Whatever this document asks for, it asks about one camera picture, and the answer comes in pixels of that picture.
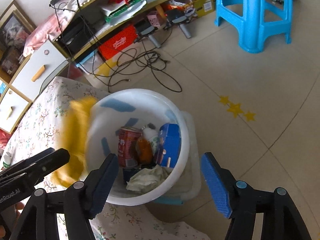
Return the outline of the crushed red soda can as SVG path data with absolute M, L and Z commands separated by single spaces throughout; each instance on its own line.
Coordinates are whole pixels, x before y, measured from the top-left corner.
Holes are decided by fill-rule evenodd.
M 136 143 L 141 136 L 140 129 L 123 126 L 118 135 L 118 161 L 122 168 L 134 168 L 138 165 Z

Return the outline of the pink cloth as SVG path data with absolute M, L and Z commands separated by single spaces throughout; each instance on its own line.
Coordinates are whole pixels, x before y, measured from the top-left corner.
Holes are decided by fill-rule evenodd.
M 86 3 L 91 0 L 64 0 L 64 6 L 56 5 L 53 8 L 54 13 L 48 17 L 42 24 L 40 24 L 29 35 L 25 42 L 23 56 L 28 57 L 38 50 L 47 40 L 54 41 L 61 32 L 71 23 L 75 14 Z

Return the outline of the wooden drawer cabinet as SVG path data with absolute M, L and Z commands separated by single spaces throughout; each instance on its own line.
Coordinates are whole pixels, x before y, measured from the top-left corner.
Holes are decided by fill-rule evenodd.
M 11 134 L 31 104 L 52 79 L 69 65 L 66 54 L 47 40 L 33 54 L 24 59 L 13 77 L 1 71 L 1 129 Z

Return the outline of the framed cat picture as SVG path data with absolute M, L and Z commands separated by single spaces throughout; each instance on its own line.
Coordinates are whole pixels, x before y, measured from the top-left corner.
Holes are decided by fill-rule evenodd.
M 35 28 L 33 21 L 18 2 L 13 0 L 1 14 L 1 50 L 14 47 L 22 53 L 26 39 Z

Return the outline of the blue torn cardboard box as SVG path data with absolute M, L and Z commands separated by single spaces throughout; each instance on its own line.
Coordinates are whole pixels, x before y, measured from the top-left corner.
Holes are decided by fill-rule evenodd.
M 158 133 L 159 144 L 155 154 L 155 162 L 161 167 L 174 168 L 181 147 L 181 135 L 178 124 L 164 124 Z

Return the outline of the red box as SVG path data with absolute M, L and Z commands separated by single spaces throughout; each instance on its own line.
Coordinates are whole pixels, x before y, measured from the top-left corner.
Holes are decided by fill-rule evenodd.
M 119 33 L 112 36 L 109 40 L 100 45 L 98 47 L 98 51 L 104 59 L 109 60 L 114 57 L 114 55 L 117 55 L 128 46 L 133 44 L 136 38 L 136 29 L 133 25 L 128 25 Z

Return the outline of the floral tablecloth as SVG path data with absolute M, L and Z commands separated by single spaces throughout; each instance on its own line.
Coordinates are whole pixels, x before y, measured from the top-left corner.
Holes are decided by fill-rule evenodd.
M 69 151 L 70 162 L 39 183 L 47 192 L 69 187 L 86 170 L 85 142 L 89 110 L 107 92 L 65 77 L 55 77 L 29 108 L 8 140 L 4 152 L 11 163 L 32 157 L 50 147 Z M 96 239 L 208 239 L 185 222 L 165 223 L 145 205 L 105 204 L 90 221 Z

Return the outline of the white AD drink bottle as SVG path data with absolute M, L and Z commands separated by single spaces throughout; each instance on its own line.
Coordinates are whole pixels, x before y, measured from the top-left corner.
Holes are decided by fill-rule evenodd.
M 142 128 L 142 135 L 143 138 L 150 143 L 152 153 L 153 155 L 155 155 L 159 146 L 158 132 L 155 129 L 150 128 L 149 126 L 144 126 Z

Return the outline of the blue plastic stool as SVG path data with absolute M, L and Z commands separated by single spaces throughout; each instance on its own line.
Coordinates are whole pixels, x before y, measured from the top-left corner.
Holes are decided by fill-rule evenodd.
M 293 0 L 284 0 L 283 9 L 266 0 L 216 0 L 215 25 L 222 20 L 234 26 L 239 46 L 249 53 L 260 53 L 270 36 L 285 35 L 291 43 Z

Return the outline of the yellow snack wrapper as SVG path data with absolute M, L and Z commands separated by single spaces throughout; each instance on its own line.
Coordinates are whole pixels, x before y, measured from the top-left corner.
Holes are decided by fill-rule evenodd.
M 52 182 L 69 187 L 78 181 L 86 170 L 86 141 L 90 126 L 91 109 L 97 99 L 91 96 L 73 100 L 69 103 L 66 116 L 62 119 L 62 128 L 57 139 L 57 147 L 69 152 L 66 165 L 54 171 Z

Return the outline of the white paper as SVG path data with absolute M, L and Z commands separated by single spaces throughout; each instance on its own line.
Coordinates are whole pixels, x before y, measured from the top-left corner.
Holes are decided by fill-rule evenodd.
M 136 194 L 148 193 L 161 185 L 171 172 L 171 168 L 159 165 L 153 168 L 144 168 L 129 179 L 126 189 Z

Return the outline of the white trash bin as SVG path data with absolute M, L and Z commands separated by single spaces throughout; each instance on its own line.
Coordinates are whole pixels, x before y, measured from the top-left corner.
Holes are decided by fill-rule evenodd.
M 127 89 L 91 108 L 86 147 L 89 171 L 110 153 L 118 158 L 108 203 L 136 206 L 156 200 L 177 183 L 189 157 L 189 131 L 182 112 L 168 98 L 147 89 Z

